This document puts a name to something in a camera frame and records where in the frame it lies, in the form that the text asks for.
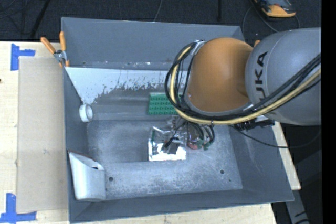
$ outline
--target small electronic part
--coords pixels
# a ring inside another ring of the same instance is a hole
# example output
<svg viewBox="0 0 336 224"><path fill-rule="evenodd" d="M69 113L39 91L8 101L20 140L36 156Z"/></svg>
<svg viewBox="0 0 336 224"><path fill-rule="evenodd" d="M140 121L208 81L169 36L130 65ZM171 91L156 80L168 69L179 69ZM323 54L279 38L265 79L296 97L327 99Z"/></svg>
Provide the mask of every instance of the small electronic part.
<svg viewBox="0 0 336 224"><path fill-rule="evenodd" d="M185 134L182 130L153 126L148 140L149 161L186 160Z"/></svg>
<svg viewBox="0 0 336 224"><path fill-rule="evenodd" d="M267 19L290 18L296 10L289 0L252 0L255 7Z"/></svg>

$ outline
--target beige cardboard sheet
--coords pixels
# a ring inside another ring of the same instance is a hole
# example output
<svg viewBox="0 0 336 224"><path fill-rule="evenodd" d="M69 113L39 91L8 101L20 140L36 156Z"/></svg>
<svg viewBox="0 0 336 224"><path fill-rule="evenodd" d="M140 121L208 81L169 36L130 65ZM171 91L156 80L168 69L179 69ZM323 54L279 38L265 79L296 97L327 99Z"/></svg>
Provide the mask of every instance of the beige cardboard sheet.
<svg viewBox="0 0 336 224"><path fill-rule="evenodd" d="M16 211L67 209L62 69L54 58L19 60Z"/></svg>

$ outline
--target gray bin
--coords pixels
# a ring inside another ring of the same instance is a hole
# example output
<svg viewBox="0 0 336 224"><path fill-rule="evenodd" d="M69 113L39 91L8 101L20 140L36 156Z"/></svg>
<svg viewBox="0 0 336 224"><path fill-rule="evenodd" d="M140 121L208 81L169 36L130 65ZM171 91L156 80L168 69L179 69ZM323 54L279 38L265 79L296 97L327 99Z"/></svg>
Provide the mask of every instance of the gray bin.
<svg viewBox="0 0 336 224"><path fill-rule="evenodd" d="M148 77L164 77L180 49L197 39L244 40L239 27L66 17L61 27L71 64L64 69L66 147L93 157L106 178L105 200L76 200L68 159L70 222L293 200L279 149L225 125L215 126L216 142L208 151L187 149L185 161L147 161L150 128L171 117L147 115L149 93L164 92L162 80L153 86ZM133 87L119 81L120 87L102 90L125 71L139 74ZM89 123L78 113L83 96L91 98ZM249 135L276 144L270 127Z"/></svg>

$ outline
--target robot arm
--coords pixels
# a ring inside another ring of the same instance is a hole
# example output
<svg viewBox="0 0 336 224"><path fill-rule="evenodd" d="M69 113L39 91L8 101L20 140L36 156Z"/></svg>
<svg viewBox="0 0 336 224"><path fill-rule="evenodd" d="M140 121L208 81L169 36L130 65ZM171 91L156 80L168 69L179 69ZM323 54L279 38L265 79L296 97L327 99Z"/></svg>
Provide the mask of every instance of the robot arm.
<svg viewBox="0 0 336 224"><path fill-rule="evenodd" d="M193 54L196 45L176 57L166 79L167 84L171 78L166 94L187 121L253 126L266 117L321 124L321 28L276 33L253 49L232 38L204 42ZM192 60L180 102L176 71L188 54Z"/></svg>

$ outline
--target black device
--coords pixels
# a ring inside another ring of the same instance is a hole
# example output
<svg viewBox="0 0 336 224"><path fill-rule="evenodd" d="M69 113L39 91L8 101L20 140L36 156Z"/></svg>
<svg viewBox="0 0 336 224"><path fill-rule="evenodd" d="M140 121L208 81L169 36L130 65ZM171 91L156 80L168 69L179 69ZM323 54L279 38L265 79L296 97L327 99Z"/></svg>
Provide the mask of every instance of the black device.
<svg viewBox="0 0 336 224"><path fill-rule="evenodd" d="M296 14L289 0L252 0L252 2L267 19L290 18Z"/></svg>

